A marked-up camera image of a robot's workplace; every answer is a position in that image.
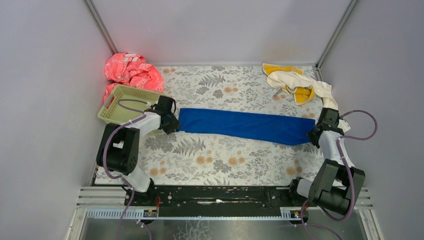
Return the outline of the blue towel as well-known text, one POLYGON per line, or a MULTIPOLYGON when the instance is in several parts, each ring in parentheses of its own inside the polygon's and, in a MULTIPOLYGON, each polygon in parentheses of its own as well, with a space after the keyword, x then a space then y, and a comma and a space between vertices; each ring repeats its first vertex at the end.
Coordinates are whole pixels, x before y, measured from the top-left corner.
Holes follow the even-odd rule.
POLYGON ((181 108, 179 132, 216 134, 289 146, 309 143, 314 119, 203 108, 181 108))

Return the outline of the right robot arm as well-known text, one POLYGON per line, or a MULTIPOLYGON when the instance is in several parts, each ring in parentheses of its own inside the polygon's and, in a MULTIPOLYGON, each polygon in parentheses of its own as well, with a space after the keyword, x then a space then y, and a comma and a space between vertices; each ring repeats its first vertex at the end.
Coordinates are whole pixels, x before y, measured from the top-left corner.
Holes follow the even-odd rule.
POLYGON ((294 178, 289 193, 306 198, 327 215, 330 212, 341 215, 341 222, 352 214, 366 175, 363 170, 349 165, 345 133, 339 121, 337 110, 327 107, 321 110, 316 125, 307 136, 312 145, 322 151, 324 161, 314 180, 294 178))

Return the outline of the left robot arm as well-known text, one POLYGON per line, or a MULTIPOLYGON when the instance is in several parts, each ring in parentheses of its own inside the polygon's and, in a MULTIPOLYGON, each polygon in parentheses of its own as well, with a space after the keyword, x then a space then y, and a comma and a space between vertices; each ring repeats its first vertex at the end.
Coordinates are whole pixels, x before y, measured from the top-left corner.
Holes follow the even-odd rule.
POLYGON ((161 95, 147 109, 133 108, 139 116, 123 123, 108 123, 99 145, 96 163, 113 180, 122 180, 130 190, 148 194, 154 186, 153 180, 138 167, 139 146, 142 137, 162 130, 172 134, 181 124, 175 116, 176 101, 161 95))

